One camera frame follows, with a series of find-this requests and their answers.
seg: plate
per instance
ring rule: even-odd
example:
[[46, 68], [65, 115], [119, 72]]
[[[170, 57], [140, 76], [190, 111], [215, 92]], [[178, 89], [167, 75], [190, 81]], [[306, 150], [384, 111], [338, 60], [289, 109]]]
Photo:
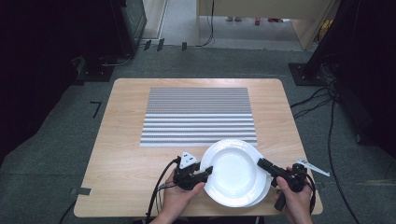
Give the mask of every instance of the plate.
[[204, 154], [201, 170], [213, 166], [205, 185], [206, 193], [217, 203], [246, 207], [261, 201], [268, 192], [271, 177], [257, 165], [262, 154], [239, 139], [224, 139]]

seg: wooden table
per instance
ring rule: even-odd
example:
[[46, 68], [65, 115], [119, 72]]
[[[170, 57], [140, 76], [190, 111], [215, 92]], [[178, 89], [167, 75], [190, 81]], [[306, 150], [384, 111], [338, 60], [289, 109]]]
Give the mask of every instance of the wooden table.
[[[144, 217], [154, 186], [165, 166], [187, 150], [201, 159], [207, 147], [140, 147], [149, 91], [165, 88], [247, 88], [258, 138], [257, 149], [273, 164], [286, 167], [297, 158], [306, 159], [288, 99], [278, 79], [182, 79], [121, 78], [115, 81], [102, 125], [93, 147], [83, 188], [91, 195], [79, 195], [77, 217]], [[184, 217], [278, 215], [274, 208], [275, 189], [248, 208], [230, 208], [213, 201], [205, 192], [191, 201]], [[313, 214], [321, 213], [319, 196]]]
[[[213, 0], [196, 0], [196, 44], [200, 16], [212, 15]], [[308, 49], [325, 20], [332, 20], [340, 0], [216, 0], [213, 16], [292, 19], [303, 49]]]

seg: floor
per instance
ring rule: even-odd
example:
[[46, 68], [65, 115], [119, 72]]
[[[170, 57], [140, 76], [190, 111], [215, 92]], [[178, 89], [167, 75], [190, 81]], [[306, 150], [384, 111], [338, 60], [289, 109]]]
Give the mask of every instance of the floor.
[[[181, 46], [187, 42], [196, 46], [196, 1], [195, 0], [144, 0], [148, 24], [142, 42], [151, 39], [156, 43], [164, 38], [165, 45]], [[207, 48], [219, 49], [268, 49], [302, 51], [297, 35], [288, 19], [269, 22], [262, 18], [260, 25], [254, 18], [242, 21], [226, 21], [224, 17], [213, 18], [214, 39]], [[211, 18], [200, 18], [201, 39], [204, 44], [210, 36]], [[308, 51], [315, 51], [313, 43]]]

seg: light wood tabletop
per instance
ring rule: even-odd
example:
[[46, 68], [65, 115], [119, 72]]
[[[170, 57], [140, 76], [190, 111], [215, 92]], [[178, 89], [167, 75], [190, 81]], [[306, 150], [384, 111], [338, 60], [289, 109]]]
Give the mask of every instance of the light wood tabletop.
[[[165, 166], [182, 152], [201, 159], [207, 147], [141, 147], [140, 137], [150, 88], [247, 88], [258, 145], [270, 162], [286, 168], [306, 159], [282, 83], [278, 79], [227, 78], [120, 78], [110, 94], [82, 187], [90, 195], [78, 195], [77, 217], [144, 217], [152, 191]], [[164, 176], [170, 175], [172, 169]], [[279, 215], [270, 188], [260, 203], [243, 208], [223, 206], [206, 192], [195, 197], [183, 217]], [[323, 210], [317, 195], [313, 214]], [[152, 216], [157, 210], [152, 209]]]

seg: white plastic part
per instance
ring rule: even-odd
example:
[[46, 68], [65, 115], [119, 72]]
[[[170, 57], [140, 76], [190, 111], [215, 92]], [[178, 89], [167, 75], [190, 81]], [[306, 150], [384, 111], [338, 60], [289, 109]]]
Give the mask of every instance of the white plastic part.
[[309, 168], [309, 169], [311, 169], [313, 171], [316, 171], [316, 172], [318, 172], [320, 174], [323, 174], [323, 175], [326, 175], [326, 176], [330, 176], [330, 173], [326, 173], [326, 172], [320, 170], [318, 167], [312, 165], [311, 163], [309, 163], [309, 162], [307, 162], [307, 161], [305, 161], [305, 160], [303, 160], [301, 158], [299, 158], [297, 160], [297, 162], [300, 163], [301, 165], [303, 165], [305, 168]]
[[189, 167], [193, 164], [195, 164], [198, 160], [192, 156], [190, 153], [183, 151], [183, 155], [181, 156], [181, 161], [180, 161], [180, 169], [184, 169], [186, 167]]

